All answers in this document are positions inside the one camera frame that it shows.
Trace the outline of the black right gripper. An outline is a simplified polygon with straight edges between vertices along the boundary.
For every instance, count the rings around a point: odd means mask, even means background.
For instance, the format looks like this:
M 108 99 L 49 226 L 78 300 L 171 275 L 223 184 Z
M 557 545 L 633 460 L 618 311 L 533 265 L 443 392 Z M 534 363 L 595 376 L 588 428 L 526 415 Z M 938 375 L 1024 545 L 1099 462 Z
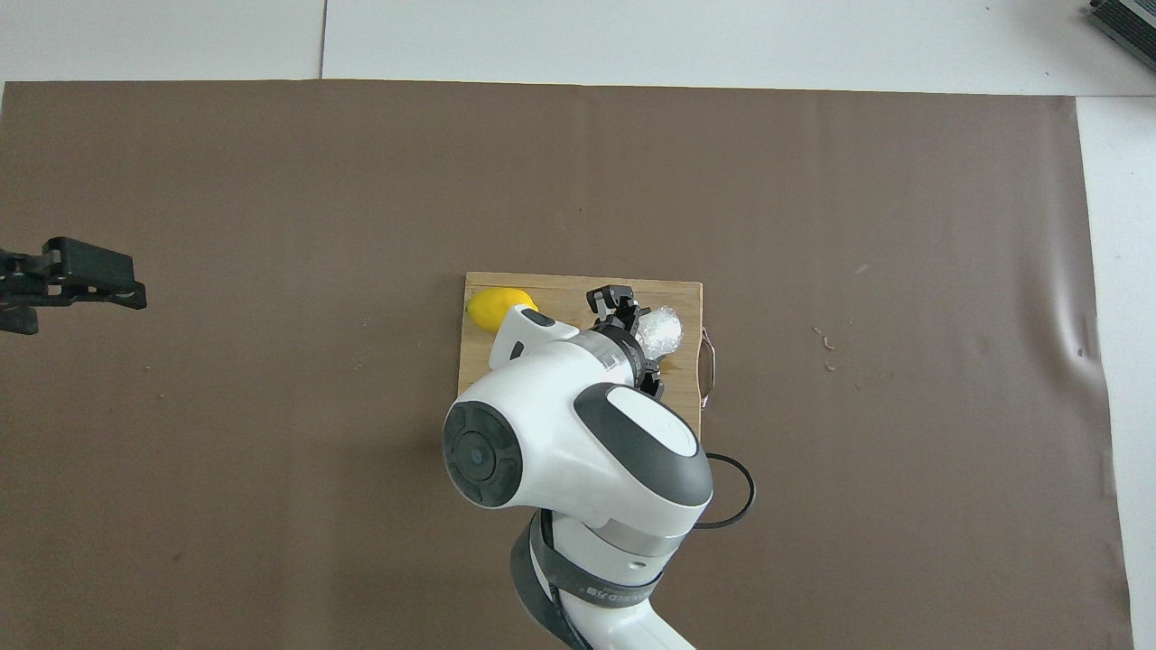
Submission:
M 630 285 L 603 285 L 586 293 L 595 322 L 591 330 L 598 330 L 625 359 L 632 385 L 642 394 L 661 402 L 665 392 L 661 362 L 664 357 L 649 359 L 637 334 L 640 320 L 640 304 Z

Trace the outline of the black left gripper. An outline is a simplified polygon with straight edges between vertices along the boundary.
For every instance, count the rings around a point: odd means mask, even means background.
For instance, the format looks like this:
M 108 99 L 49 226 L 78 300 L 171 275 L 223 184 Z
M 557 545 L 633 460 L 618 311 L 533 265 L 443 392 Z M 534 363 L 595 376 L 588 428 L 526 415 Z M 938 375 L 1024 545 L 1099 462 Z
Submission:
M 47 285 L 59 289 L 49 293 L 49 306 L 71 306 L 79 302 L 108 302 L 133 310 L 147 306 L 147 289 L 136 280 L 132 256 L 71 237 L 51 238 L 42 251 L 44 254 L 1 251 L 3 332 L 21 337 L 40 332 L 34 306 L 40 305 L 40 300 L 47 295 Z

